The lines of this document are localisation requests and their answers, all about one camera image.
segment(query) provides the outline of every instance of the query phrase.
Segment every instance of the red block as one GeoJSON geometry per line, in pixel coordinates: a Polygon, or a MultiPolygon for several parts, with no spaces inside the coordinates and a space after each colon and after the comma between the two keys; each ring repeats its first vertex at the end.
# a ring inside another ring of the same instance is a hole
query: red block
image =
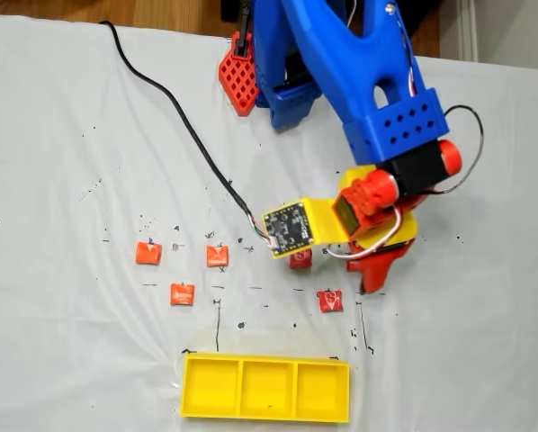
{"type": "Polygon", "coordinates": [[[322,312],[342,311],[343,303],[341,301],[341,292],[337,291],[319,291],[319,307],[322,312]]]}
{"type": "Polygon", "coordinates": [[[313,264],[311,249],[296,252],[289,257],[289,268],[310,268],[313,264]]]}

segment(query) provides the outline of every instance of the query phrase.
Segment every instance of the black marker mark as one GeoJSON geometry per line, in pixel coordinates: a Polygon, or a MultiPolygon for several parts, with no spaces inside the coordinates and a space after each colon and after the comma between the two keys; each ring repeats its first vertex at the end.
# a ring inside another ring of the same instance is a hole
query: black marker mark
{"type": "Polygon", "coordinates": [[[355,304],[359,305],[359,311],[361,312],[361,327],[363,328],[363,340],[365,341],[365,348],[369,349],[367,345],[367,336],[365,335],[365,320],[363,319],[363,304],[357,301],[355,304]]]}
{"type": "Polygon", "coordinates": [[[217,333],[215,334],[215,345],[217,346],[217,352],[219,352],[219,324],[221,323],[221,299],[214,300],[213,304],[217,304],[217,333]]]}

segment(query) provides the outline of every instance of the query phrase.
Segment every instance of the yellow bin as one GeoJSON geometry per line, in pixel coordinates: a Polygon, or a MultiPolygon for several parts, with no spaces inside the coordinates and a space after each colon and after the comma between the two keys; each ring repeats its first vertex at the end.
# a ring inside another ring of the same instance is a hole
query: yellow bin
{"type": "Polygon", "coordinates": [[[257,355],[188,354],[182,417],[349,421],[349,364],[257,355]]]}

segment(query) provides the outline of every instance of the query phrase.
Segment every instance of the black cable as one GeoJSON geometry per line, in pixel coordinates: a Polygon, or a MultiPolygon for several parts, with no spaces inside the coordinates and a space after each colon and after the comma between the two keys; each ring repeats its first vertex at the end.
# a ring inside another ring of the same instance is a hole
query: black cable
{"type": "Polygon", "coordinates": [[[481,158],[481,153],[483,152],[483,144],[485,143],[485,131],[483,130],[483,123],[481,121],[481,118],[479,117],[477,112],[475,110],[473,110],[469,105],[463,105],[463,104],[453,105],[452,107],[447,109],[447,111],[445,111],[445,117],[447,116],[448,113],[450,113],[452,111],[455,111],[455,110],[459,110],[459,109],[467,110],[470,113],[472,113],[473,116],[475,117],[475,119],[477,120],[478,125],[479,125],[480,141],[479,141],[479,150],[477,151],[477,156],[475,156],[471,166],[469,166],[469,169],[467,170],[467,172],[465,173],[463,178],[457,184],[455,184],[455,185],[451,186],[450,188],[445,189],[443,191],[435,191],[435,190],[423,191],[423,192],[419,193],[420,195],[443,195],[443,194],[448,194],[449,192],[454,191],[459,186],[461,186],[463,183],[465,183],[465,180],[467,180],[467,178],[469,177],[469,175],[473,171],[473,168],[477,165],[477,163],[479,162],[479,159],[481,158]]]}
{"type": "Polygon", "coordinates": [[[187,130],[189,131],[191,138],[193,138],[193,141],[195,141],[195,144],[197,144],[197,147],[203,154],[203,157],[209,164],[209,167],[211,168],[215,176],[219,179],[219,181],[225,187],[225,189],[227,189],[227,191],[233,197],[233,199],[235,200],[237,205],[241,208],[241,210],[243,210],[243,212],[245,212],[247,216],[250,216],[251,218],[253,218],[253,215],[251,214],[251,211],[247,207],[247,204],[245,203],[245,201],[243,201],[243,199],[239,196],[239,194],[235,191],[235,189],[233,189],[233,187],[231,186],[231,183],[227,181],[225,176],[217,168],[217,165],[215,165],[215,162],[213,162],[213,159],[211,159],[209,152],[207,151],[202,141],[200,140],[199,136],[197,135],[197,132],[195,132],[195,129],[193,128],[189,120],[187,119],[187,116],[185,115],[183,108],[181,108],[181,105],[177,102],[177,99],[175,99],[175,96],[173,96],[173,94],[169,90],[167,90],[164,86],[160,85],[157,81],[154,81],[151,78],[141,74],[136,68],[134,68],[131,65],[131,63],[129,63],[129,61],[127,60],[127,57],[125,57],[125,54],[123,53],[123,49],[121,48],[121,43],[119,42],[119,36],[117,35],[115,26],[111,22],[101,21],[99,23],[103,25],[107,25],[111,29],[111,32],[113,33],[113,38],[115,39],[115,45],[117,46],[117,50],[119,51],[119,55],[121,56],[121,59],[123,60],[127,68],[129,68],[129,70],[133,73],[133,75],[142,79],[146,83],[151,84],[158,90],[161,90],[169,98],[169,100],[171,101],[171,103],[173,104],[177,112],[179,113],[179,117],[181,117],[181,120],[183,121],[185,128],[187,128],[187,130]]]}

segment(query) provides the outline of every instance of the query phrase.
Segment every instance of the plastic sheet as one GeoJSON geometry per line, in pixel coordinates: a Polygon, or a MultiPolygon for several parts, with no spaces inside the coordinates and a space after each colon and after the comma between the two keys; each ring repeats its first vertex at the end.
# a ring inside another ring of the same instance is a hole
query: plastic sheet
{"type": "MultiPolygon", "coordinates": [[[[267,110],[229,106],[228,40],[119,33],[257,217],[335,195],[353,161],[327,101],[276,133],[267,110]]],[[[220,352],[351,363],[350,423],[320,430],[538,430],[538,72],[420,66],[444,107],[481,114],[486,147],[462,188],[418,209],[420,236],[384,295],[363,297],[319,250],[307,273],[270,258],[109,29],[0,17],[0,431],[312,430],[178,417],[182,351],[216,350],[218,313],[220,352]],[[161,264],[136,265],[149,238],[161,264]],[[223,271],[205,266],[219,243],[223,271]],[[173,282],[195,285],[192,307],[169,305],[173,282]],[[319,311],[327,288],[344,312],[319,311]]],[[[477,127],[448,120],[467,162],[477,127]]]]}

